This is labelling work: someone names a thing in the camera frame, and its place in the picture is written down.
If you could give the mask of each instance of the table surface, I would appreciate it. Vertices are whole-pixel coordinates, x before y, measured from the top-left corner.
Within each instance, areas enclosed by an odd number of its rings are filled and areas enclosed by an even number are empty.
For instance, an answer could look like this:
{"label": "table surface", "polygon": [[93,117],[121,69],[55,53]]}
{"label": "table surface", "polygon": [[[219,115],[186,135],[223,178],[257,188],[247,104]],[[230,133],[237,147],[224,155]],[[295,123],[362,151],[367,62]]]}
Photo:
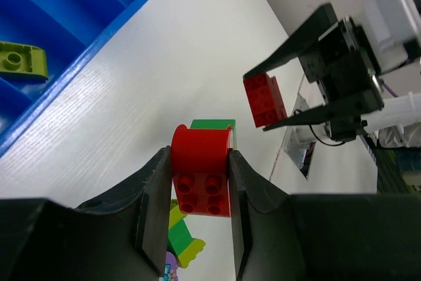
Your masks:
{"label": "table surface", "polygon": [[[194,118],[236,119],[237,148],[255,170],[268,178],[277,161],[274,182],[298,190],[297,171],[289,165],[285,178],[279,164],[285,129],[254,127],[241,79],[286,37],[266,0],[150,0],[3,155],[0,197],[75,207],[141,168]],[[302,68],[293,61],[271,74],[290,113]],[[180,281],[234,280],[230,219],[186,222],[207,246]]]}

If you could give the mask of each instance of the metal plate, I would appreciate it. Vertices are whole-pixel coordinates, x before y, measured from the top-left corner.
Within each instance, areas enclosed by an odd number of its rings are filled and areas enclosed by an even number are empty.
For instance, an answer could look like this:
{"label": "metal plate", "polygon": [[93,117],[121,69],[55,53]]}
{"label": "metal plate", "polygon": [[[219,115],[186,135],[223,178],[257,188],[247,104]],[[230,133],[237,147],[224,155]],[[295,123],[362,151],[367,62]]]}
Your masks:
{"label": "metal plate", "polygon": [[[310,109],[307,101],[301,97],[300,94],[297,96],[292,113],[294,113],[297,109],[302,111]],[[302,144],[297,140],[298,138],[295,134],[295,126],[288,126],[281,148],[287,153],[288,157],[294,162],[295,166],[297,166],[298,169],[302,169],[305,154],[310,144]]]}

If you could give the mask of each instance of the cable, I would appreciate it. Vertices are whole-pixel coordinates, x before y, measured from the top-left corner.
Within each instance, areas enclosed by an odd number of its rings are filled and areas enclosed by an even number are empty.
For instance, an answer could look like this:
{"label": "cable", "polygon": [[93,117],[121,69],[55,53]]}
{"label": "cable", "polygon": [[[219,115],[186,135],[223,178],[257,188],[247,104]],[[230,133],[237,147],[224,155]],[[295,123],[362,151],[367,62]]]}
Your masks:
{"label": "cable", "polygon": [[[294,110],[294,114],[295,115],[297,115],[297,114],[299,114],[299,113],[302,113],[302,110],[300,110],[300,109],[295,109]],[[345,144],[345,142],[344,141],[342,141],[342,142],[340,142],[340,143],[336,143],[336,144],[329,144],[329,143],[326,143],[326,142],[324,142],[324,141],[322,141],[317,135],[316,135],[316,133],[314,132],[314,130],[313,130],[313,127],[309,124],[309,128],[310,128],[310,131],[312,132],[312,134],[313,134],[313,136],[314,136],[314,138],[316,138],[316,140],[318,140],[320,143],[322,143],[323,145],[326,145],[326,146],[330,146],[330,147],[338,147],[338,146],[342,146],[343,144]]]}

